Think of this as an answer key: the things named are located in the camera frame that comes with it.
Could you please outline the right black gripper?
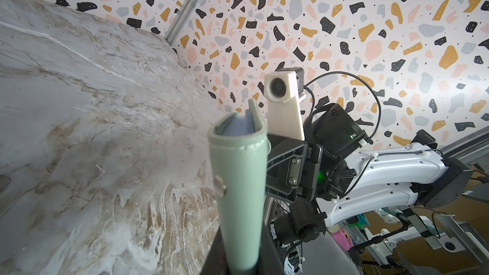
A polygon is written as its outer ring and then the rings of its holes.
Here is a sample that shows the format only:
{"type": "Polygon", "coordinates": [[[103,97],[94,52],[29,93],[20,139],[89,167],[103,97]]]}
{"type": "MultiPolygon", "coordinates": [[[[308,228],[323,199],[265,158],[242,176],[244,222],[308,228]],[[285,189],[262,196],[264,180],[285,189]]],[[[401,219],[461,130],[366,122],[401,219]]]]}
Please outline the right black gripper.
{"type": "Polygon", "coordinates": [[[330,201],[339,187],[339,172],[345,161],[330,159],[321,145],[275,134],[267,135],[266,195],[295,203],[316,198],[330,201]]]}

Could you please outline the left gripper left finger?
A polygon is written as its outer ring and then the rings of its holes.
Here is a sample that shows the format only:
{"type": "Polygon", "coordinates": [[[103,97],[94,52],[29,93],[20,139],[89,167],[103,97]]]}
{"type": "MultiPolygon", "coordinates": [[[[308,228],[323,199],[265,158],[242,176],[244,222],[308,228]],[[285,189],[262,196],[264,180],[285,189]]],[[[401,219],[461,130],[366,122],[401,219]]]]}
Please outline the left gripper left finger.
{"type": "Polygon", "coordinates": [[[206,257],[200,275],[228,275],[229,267],[225,254],[221,228],[216,232],[215,239],[206,257]]]}

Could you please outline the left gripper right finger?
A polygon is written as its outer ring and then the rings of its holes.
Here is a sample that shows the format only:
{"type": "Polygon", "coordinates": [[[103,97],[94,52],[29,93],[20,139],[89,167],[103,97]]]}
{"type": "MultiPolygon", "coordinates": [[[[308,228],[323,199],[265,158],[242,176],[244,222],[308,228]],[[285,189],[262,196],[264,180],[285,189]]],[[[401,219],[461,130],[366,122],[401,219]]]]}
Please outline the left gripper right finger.
{"type": "Polygon", "coordinates": [[[261,232],[261,275],[284,275],[284,268],[267,227],[261,232]]]}

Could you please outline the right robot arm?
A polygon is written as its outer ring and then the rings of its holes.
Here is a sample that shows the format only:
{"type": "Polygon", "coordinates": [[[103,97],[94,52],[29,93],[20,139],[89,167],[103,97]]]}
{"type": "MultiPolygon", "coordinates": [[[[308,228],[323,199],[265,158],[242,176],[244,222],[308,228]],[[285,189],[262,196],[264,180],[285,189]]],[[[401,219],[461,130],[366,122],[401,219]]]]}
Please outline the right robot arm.
{"type": "Polygon", "coordinates": [[[267,194],[289,204],[273,222],[280,243],[307,242],[351,217],[391,206],[435,209],[456,200],[472,171],[420,131],[393,151],[364,151],[365,132],[338,104],[303,122],[299,102],[269,106],[267,194]]]}

